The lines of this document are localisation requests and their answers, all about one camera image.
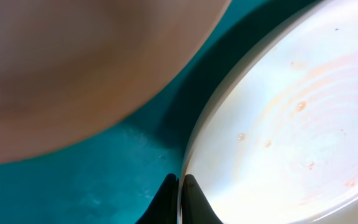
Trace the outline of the white plate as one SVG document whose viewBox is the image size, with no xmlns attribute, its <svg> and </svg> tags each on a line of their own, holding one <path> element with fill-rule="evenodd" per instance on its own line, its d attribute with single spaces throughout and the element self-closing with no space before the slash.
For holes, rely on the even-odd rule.
<svg viewBox="0 0 358 224">
<path fill-rule="evenodd" d="M 314 3 L 251 48 L 182 174 L 224 223 L 358 223 L 358 0 Z"/>
</svg>

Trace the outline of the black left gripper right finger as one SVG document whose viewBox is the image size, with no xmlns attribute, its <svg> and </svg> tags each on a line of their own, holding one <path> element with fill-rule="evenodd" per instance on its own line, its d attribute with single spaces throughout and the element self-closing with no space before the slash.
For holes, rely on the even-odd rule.
<svg viewBox="0 0 358 224">
<path fill-rule="evenodd" d="M 181 220 L 182 224 L 223 224 L 191 174 L 185 176 L 182 185 Z"/>
</svg>

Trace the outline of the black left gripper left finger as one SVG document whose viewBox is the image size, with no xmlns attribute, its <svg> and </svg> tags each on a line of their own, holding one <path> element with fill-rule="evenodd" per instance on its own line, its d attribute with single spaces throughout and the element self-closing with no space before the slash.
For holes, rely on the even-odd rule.
<svg viewBox="0 0 358 224">
<path fill-rule="evenodd" d="M 168 174 L 136 224 L 177 224 L 179 180 Z"/>
</svg>

